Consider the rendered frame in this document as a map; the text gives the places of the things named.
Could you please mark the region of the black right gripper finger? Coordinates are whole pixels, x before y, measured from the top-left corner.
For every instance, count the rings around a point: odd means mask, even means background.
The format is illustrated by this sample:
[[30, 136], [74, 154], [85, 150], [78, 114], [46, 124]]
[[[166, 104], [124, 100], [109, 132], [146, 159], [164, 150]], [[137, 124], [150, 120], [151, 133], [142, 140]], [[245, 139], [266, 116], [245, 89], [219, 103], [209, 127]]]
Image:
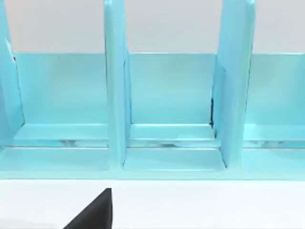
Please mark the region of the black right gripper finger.
[[63, 229], [112, 229], [112, 189], [106, 188]]

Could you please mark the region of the light blue rack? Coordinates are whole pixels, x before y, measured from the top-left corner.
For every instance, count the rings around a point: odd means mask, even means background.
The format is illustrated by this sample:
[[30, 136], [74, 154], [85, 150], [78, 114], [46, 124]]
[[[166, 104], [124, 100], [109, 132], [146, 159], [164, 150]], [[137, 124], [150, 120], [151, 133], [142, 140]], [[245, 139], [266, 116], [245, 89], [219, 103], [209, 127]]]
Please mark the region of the light blue rack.
[[0, 179], [305, 181], [305, 0], [0, 0]]

